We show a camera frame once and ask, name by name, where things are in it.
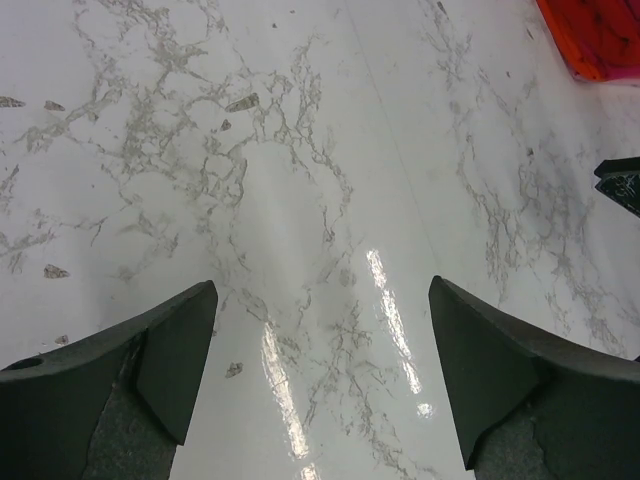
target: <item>marble floor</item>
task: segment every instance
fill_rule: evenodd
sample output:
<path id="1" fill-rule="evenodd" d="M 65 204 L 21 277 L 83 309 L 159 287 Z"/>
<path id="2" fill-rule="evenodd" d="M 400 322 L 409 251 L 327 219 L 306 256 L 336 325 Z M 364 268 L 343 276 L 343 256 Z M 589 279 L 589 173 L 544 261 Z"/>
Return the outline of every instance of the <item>marble floor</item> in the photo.
<path id="1" fill-rule="evenodd" d="M 574 82 L 531 0 L 5 0 L 0 59 L 0 365 L 214 280 L 172 479 L 473 478 L 437 274 L 640 353 L 592 174 L 640 90 Z"/>

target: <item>black plastic piece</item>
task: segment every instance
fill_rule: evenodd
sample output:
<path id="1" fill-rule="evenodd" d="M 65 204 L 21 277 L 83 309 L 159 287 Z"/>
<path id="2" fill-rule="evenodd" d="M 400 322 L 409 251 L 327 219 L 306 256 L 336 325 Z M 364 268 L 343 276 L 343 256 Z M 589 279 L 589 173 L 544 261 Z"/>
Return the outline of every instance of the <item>black plastic piece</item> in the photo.
<path id="1" fill-rule="evenodd" d="M 213 283 L 200 283 L 0 371 L 0 478 L 168 478 L 191 421 L 217 301 Z"/>
<path id="2" fill-rule="evenodd" d="M 435 277 L 436 344 L 478 480 L 640 478 L 640 365 L 581 347 Z"/>
<path id="3" fill-rule="evenodd" d="M 640 157 L 605 160 L 594 173 L 596 190 L 640 217 Z"/>

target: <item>orange container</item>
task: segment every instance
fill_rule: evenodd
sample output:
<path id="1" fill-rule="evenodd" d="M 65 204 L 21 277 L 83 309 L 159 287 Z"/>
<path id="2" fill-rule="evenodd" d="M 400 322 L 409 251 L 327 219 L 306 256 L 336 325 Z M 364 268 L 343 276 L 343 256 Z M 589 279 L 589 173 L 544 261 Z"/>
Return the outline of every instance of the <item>orange container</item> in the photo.
<path id="1" fill-rule="evenodd" d="M 640 0 L 537 1 L 578 78 L 640 80 Z"/>

